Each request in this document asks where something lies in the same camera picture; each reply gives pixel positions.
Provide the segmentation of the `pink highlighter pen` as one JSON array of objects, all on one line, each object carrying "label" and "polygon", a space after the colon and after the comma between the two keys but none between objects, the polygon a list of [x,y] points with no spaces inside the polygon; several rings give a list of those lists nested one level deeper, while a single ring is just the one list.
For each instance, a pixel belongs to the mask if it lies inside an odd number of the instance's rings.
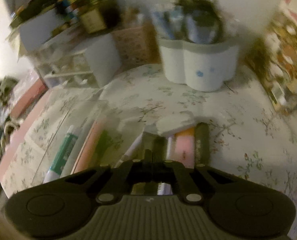
[{"label": "pink highlighter pen", "polygon": [[101,134],[104,129],[106,118],[100,118],[95,121],[84,141],[84,144],[78,154],[71,174],[84,171],[89,168],[93,154],[95,153],[96,146],[100,140]]}]

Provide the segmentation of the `white desktop drawer organizer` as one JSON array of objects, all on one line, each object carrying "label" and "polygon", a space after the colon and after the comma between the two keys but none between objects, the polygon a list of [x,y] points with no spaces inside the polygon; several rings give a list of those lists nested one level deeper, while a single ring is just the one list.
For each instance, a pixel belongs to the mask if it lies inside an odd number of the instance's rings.
[{"label": "white desktop drawer organizer", "polygon": [[121,67],[111,34],[95,37],[53,38],[34,53],[36,71],[50,86],[103,87]]}]

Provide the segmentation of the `white storage box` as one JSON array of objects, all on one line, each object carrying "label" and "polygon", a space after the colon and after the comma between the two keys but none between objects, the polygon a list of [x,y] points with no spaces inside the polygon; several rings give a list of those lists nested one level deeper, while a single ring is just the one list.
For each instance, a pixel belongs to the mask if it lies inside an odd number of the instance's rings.
[{"label": "white storage box", "polygon": [[27,51],[34,51],[52,37],[54,29],[64,23],[64,18],[51,9],[21,24],[20,40]]}]

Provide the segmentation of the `white flower-shaped pen holder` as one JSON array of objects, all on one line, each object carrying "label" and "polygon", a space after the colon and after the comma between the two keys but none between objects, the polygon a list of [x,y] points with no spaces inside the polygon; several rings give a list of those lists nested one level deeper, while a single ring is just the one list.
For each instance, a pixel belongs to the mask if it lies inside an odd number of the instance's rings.
[{"label": "white flower-shaped pen holder", "polygon": [[214,2],[182,0],[151,10],[166,78],[202,92],[213,92],[235,75],[238,37]]}]

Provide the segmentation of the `black marker pen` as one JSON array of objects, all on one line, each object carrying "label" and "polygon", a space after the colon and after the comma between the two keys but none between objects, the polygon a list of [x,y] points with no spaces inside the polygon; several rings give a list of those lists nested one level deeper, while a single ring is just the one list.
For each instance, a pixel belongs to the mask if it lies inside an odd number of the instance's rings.
[{"label": "black marker pen", "polygon": [[195,164],[208,165],[210,161],[210,130],[208,124],[200,122],[195,127]]}]

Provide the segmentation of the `floral tablecloth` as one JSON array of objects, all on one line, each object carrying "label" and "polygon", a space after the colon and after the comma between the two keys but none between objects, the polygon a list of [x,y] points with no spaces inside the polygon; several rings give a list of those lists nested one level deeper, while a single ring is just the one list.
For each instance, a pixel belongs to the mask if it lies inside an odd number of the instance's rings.
[{"label": "floral tablecloth", "polygon": [[[204,93],[169,82],[158,65],[144,65],[115,77],[103,88],[53,88],[35,105],[0,163],[7,196],[32,187],[30,128],[44,111],[64,111],[82,101],[140,107],[145,129],[170,133],[205,122],[210,129],[210,165],[286,194],[297,210],[297,114],[274,111],[255,75],[241,67],[217,92]],[[297,214],[289,233],[297,239]]]}]

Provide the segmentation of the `green white glue stick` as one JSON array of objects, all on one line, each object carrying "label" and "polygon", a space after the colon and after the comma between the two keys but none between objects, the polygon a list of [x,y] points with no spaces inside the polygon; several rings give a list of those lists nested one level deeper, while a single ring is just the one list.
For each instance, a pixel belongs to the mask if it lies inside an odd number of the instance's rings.
[{"label": "green white glue stick", "polygon": [[80,134],[80,128],[71,125],[59,147],[55,158],[46,173],[43,184],[57,180],[60,178],[63,168],[65,167],[67,160],[74,148],[78,136]]}]

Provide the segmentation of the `orange cap highlighter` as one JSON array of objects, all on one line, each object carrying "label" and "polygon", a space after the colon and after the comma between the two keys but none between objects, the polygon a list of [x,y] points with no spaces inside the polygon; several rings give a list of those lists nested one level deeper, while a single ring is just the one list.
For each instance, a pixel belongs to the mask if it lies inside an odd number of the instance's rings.
[{"label": "orange cap highlighter", "polygon": [[187,168],[195,165],[195,128],[168,137],[166,159],[182,163]]}]

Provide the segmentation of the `stack of cartoon books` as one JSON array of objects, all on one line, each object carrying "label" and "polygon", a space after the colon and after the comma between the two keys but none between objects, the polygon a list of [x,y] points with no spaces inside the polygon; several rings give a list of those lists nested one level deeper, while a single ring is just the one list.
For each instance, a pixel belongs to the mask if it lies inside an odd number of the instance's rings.
[{"label": "stack of cartoon books", "polygon": [[297,112],[297,0],[281,0],[263,35],[248,52],[246,63],[276,112]]}]

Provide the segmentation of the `clear plastic drawer tray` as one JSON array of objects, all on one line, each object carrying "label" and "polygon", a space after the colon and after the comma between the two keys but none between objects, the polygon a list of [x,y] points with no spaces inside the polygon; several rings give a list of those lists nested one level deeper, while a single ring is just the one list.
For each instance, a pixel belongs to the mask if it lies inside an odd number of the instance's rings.
[{"label": "clear plastic drawer tray", "polygon": [[117,167],[144,123],[140,107],[108,101],[82,101],[67,110],[44,111],[30,128],[31,185],[37,186],[95,165]]}]

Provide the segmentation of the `pink book stack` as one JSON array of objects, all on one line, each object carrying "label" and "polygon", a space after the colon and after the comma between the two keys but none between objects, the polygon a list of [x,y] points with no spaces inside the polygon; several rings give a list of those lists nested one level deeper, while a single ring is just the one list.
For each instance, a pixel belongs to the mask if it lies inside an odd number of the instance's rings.
[{"label": "pink book stack", "polygon": [[14,88],[14,98],[11,103],[10,117],[19,118],[36,100],[38,100],[48,87],[41,80],[37,79],[31,85]]}]

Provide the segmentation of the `pink perforated pen cup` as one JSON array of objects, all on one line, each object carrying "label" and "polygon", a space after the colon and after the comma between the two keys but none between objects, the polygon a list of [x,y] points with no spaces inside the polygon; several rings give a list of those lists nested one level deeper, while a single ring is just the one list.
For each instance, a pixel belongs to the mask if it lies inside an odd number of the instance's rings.
[{"label": "pink perforated pen cup", "polygon": [[144,64],[161,62],[156,32],[152,24],[118,29],[111,34],[121,58],[123,71]]}]

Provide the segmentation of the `colourful rubik cube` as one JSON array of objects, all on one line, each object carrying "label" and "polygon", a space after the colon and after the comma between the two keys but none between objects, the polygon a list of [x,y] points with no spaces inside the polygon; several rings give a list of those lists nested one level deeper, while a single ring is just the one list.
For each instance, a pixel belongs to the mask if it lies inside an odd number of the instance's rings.
[{"label": "colourful rubik cube", "polygon": [[57,0],[56,11],[70,25],[78,22],[77,0]]}]

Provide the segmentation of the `green cap highlighter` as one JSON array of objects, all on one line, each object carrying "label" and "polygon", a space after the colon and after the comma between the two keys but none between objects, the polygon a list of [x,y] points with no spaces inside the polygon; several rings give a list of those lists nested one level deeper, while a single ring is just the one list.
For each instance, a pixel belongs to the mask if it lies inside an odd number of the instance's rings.
[{"label": "green cap highlighter", "polygon": [[94,156],[93,156],[93,162],[94,165],[100,165],[100,161],[103,158],[104,154],[106,153],[106,150],[108,150],[110,147],[115,147],[116,145],[116,139],[112,138],[110,136],[110,133],[107,130],[104,130],[100,137],[99,141],[97,143],[97,146],[95,148]]}]

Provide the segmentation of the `potted green plant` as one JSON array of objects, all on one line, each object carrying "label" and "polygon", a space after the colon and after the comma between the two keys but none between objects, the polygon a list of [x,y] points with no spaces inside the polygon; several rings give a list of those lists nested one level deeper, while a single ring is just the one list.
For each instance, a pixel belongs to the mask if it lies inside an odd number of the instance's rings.
[{"label": "potted green plant", "polygon": [[121,22],[116,0],[77,0],[80,5],[78,17],[89,34],[113,29]]}]

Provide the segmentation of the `dark lead refill case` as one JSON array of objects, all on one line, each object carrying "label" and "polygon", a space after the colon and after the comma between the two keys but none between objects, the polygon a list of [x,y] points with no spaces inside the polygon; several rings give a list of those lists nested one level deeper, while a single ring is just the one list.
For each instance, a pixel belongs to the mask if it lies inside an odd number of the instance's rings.
[{"label": "dark lead refill case", "polygon": [[[164,137],[156,136],[153,138],[152,147],[148,151],[150,156],[150,163],[155,164],[163,162],[165,151],[167,148],[166,144],[167,140]],[[157,180],[160,177],[161,173],[159,171],[156,171],[156,167],[157,166],[155,165],[153,167],[154,170],[152,170],[152,174],[155,175],[155,179],[145,186],[145,192],[149,196],[159,196],[164,194],[165,183],[163,183],[161,180]]]}]

